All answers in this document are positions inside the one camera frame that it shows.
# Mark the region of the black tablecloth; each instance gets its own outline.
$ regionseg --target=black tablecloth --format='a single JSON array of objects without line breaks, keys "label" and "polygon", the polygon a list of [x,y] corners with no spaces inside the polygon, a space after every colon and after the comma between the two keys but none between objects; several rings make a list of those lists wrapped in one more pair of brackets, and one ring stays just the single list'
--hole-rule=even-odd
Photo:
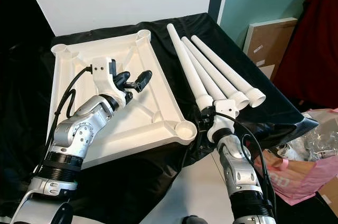
[{"label": "black tablecloth", "polygon": [[[249,83],[266,94],[267,99],[262,105],[255,109],[246,107],[240,111],[238,117],[255,132],[262,147],[285,143],[317,125],[298,112],[208,14],[59,36],[52,40],[52,45],[82,43],[133,34],[141,29],[150,30],[151,45],[177,103],[184,117],[196,122],[198,118],[196,104],[167,32],[168,23],[174,24],[180,36],[190,38],[193,34],[197,35]],[[18,95],[12,94],[14,100],[7,108],[7,113],[12,114],[16,111],[21,113],[21,117],[5,119],[1,124],[1,128],[5,128],[13,123],[11,130],[16,132],[12,141],[15,145],[11,143],[13,134],[2,135],[6,142],[6,148],[2,150],[5,153],[3,156],[12,161],[4,162],[9,167],[6,169],[9,172],[3,174],[8,184],[13,184],[11,183],[13,181],[19,184],[18,181],[31,171],[31,167],[38,161],[37,153],[41,152],[45,139],[41,129],[39,134],[32,134],[32,131],[41,126],[41,123],[34,124],[30,120],[32,115],[29,112],[32,112],[32,107],[22,108],[14,105],[15,98],[19,98],[21,104],[38,108],[40,116],[47,119],[50,76],[54,67],[52,54],[40,56],[38,65],[40,71],[34,75],[38,77],[36,80],[40,85],[34,87],[30,94],[40,101],[43,100],[41,105],[39,106],[34,98],[28,103],[22,101],[25,95],[22,90],[26,89],[26,86],[20,86],[17,90]],[[139,223],[165,195],[181,168],[200,160],[213,149],[214,145],[209,143],[205,132],[201,132],[189,146],[172,143],[83,170],[78,179],[77,197],[72,203],[75,214],[104,223]],[[20,152],[21,157],[16,158],[17,154],[13,155],[13,151]]]}]

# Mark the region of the pink plastic bag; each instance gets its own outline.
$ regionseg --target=pink plastic bag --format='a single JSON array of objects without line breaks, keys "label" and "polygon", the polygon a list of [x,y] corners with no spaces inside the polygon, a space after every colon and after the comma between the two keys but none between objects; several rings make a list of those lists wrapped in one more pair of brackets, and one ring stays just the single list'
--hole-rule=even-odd
[{"label": "pink plastic bag", "polygon": [[[263,154],[276,194],[291,206],[313,197],[338,174],[338,156],[301,162],[280,159],[267,150]],[[255,159],[255,167],[262,175],[259,157]]]}]

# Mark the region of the white pipe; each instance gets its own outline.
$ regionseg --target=white pipe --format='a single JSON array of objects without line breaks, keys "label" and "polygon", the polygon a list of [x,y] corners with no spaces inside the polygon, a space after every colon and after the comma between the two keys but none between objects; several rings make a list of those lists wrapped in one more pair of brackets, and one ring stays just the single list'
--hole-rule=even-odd
[{"label": "white pipe", "polygon": [[199,107],[200,111],[202,111],[206,107],[212,106],[213,99],[206,92],[206,89],[202,84],[201,79],[195,70],[195,67],[193,66],[191,60],[189,59],[186,50],[184,49],[183,43],[181,42],[174,25],[171,23],[168,24],[167,29],[171,41],[174,44],[182,68],[184,70],[185,76],[196,99],[197,106]]},{"label": "white pipe", "polygon": [[[205,69],[201,66],[201,64],[197,61],[197,59],[194,57],[194,55],[191,53],[191,51],[188,49],[188,47],[183,43],[184,48],[189,55],[189,58],[194,65],[197,74],[200,76],[200,79],[202,80],[203,85],[205,86],[208,94],[215,100],[225,100],[226,96],[223,94],[223,92],[220,90],[220,88],[216,85],[216,83],[211,79],[209,74],[205,71]],[[237,107],[235,107],[235,116],[237,117],[239,115],[239,110]]]},{"label": "white pipe", "polygon": [[188,47],[201,66],[207,71],[222,92],[236,103],[238,110],[245,108],[249,104],[249,99],[239,92],[217,69],[209,62],[208,59],[189,41],[185,36],[182,37],[183,43]]},{"label": "white pipe", "polygon": [[225,77],[240,91],[242,91],[250,100],[250,106],[255,108],[262,104],[266,96],[257,88],[250,85],[245,79],[236,73],[227,63],[225,63],[216,53],[214,53],[197,36],[193,35],[191,40],[205,54],[205,56],[220,70]]}]

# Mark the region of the black plastic sheet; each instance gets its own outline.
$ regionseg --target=black plastic sheet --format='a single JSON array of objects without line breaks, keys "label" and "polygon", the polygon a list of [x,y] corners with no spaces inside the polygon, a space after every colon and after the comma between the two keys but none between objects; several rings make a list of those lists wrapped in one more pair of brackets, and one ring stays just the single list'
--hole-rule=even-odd
[{"label": "black plastic sheet", "polygon": [[[184,117],[195,122],[198,116],[197,107],[167,32],[168,23],[174,24],[179,36],[190,38],[193,34],[197,35],[249,83],[266,94],[267,99],[262,105],[255,109],[247,107],[241,110],[238,117],[256,133],[263,147],[283,144],[317,125],[316,122],[304,118],[297,111],[208,14],[141,22],[137,25],[59,36],[53,39],[52,46],[59,43],[74,44],[133,34],[141,29],[150,30],[151,45],[177,103]],[[50,92],[41,92],[40,89],[51,89],[52,81],[49,77],[54,67],[52,54],[40,56],[38,64],[44,66],[41,74],[45,79],[40,79],[38,83],[32,82],[34,88],[33,93],[30,94],[41,96],[43,99],[41,106],[38,107],[36,104],[36,108],[41,113],[41,117],[47,120],[49,109],[46,102],[50,100]],[[12,105],[6,112],[27,119],[34,111],[28,108],[18,110],[17,106]],[[23,120],[16,119],[16,121],[15,126],[10,128],[16,132],[20,131],[19,134],[15,134],[15,138],[18,139],[20,135],[24,135],[25,137],[20,139],[22,144],[34,148],[35,152],[40,150],[45,135],[33,137],[29,131],[39,126],[46,127],[46,121],[43,124],[28,123],[28,125]],[[20,146],[13,145],[10,138],[10,133],[5,135],[4,141],[7,145],[6,149],[1,151],[15,153],[21,149]],[[201,132],[189,146],[172,143],[83,170],[78,179],[77,197],[72,202],[75,213],[104,223],[139,223],[165,195],[181,168],[200,160],[213,149],[214,145],[207,140],[206,132]],[[24,157],[28,153],[25,151],[19,155]],[[25,169],[21,167],[25,161],[16,162],[16,165],[11,164],[11,172],[15,173],[17,184],[20,184],[20,180],[31,171],[29,167],[36,164],[37,160],[36,155],[34,158],[30,156],[31,165]],[[5,174],[4,180],[11,184],[14,182],[12,177],[12,175]]]}]

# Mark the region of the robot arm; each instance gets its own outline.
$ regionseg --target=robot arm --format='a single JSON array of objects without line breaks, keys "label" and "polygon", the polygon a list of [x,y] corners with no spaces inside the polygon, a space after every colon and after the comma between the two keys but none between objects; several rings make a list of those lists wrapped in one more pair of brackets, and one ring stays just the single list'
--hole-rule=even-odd
[{"label": "robot arm", "polygon": [[11,223],[70,224],[72,208],[69,199],[77,189],[76,177],[81,170],[88,147],[97,133],[133,98],[125,88],[141,92],[152,76],[140,74],[135,82],[127,82],[130,73],[116,75],[115,61],[93,59],[91,71],[99,95],[91,97],[54,131],[48,153],[31,180]]},{"label": "robot arm", "polygon": [[[234,101],[214,101],[216,113],[234,118]],[[264,199],[252,165],[246,159],[240,141],[233,134],[233,122],[215,115],[208,139],[216,143],[234,216],[233,224],[275,224],[272,205]],[[250,159],[250,152],[244,146]]]}]

